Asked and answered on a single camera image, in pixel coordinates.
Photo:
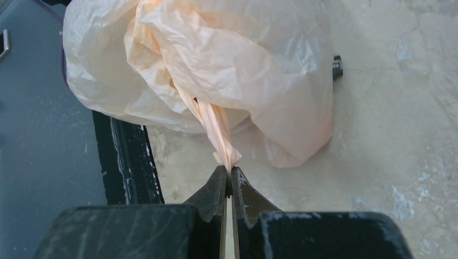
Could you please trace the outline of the black metal base rail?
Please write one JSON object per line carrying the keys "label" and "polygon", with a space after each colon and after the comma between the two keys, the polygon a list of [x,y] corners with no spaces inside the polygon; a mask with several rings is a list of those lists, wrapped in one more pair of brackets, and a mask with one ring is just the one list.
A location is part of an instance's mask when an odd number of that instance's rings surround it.
{"label": "black metal base rail", "polygon": [[107,204],[164,203],[146,127],[92,116]]}

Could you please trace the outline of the translucent orange plastic bag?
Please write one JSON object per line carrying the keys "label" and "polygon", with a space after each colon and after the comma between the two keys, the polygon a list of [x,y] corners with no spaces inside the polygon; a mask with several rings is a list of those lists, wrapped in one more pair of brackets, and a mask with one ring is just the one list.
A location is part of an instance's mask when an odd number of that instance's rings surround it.
{"label": "translucent orange plastic bag", "polygon": [[297,167],[332,136],[322,1],[72,1],[67,82],[119,120],[206,134],[217,162]]}

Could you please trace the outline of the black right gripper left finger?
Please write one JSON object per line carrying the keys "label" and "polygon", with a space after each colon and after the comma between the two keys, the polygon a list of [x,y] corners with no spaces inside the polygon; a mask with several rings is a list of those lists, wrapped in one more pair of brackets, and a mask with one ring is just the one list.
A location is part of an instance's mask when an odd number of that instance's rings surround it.
{"label": "black right gripper left finger", "polygon": [[35,258],[224,258],[227,171],[181,204],[86,206],[53,222]]}

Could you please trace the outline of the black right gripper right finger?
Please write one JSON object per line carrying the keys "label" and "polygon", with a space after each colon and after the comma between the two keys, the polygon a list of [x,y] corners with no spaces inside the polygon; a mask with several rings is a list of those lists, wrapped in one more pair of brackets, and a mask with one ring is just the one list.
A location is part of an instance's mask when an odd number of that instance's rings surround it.
{"label": "black right gripper right finger", "polygon": [[412,258],[396,223],[376,212],[285,212],[238,167],[231,173],[236,258]]}

